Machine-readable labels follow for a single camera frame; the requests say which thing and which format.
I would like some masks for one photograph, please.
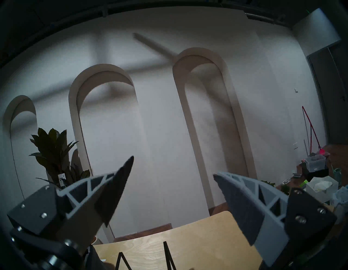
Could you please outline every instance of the plant pot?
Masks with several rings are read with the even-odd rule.
[[[100,245],[100,244],[102,244],[100,239],[98,239],[97,236],[94,236],[91,245]]]

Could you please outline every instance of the door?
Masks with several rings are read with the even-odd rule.
[[[348,100],[330,49],[314,53],[309,60],[322,97],[328,143],[348,144]]]

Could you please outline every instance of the ceiling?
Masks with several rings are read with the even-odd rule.
[[[319,0],[0,0],[0,67],[37,41],[94,18],[163,6],[213,6],[244,10],[249,18],[292,27]]]

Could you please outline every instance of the clear plastic container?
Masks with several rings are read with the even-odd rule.
[[[306,159],[304,159],[307,170],[309,172],[315,172],[315,171],[320,171],[325,169],[325,161],[326,157],[322,155],[317,155],[317,156],[311,156]]]

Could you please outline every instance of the price tag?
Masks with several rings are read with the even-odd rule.
[[[61,185],[61,187],[64,187],[65,184],[63,180],[66,180],[65,173],[59,174],[58,178],[59,178],[59,184]]]

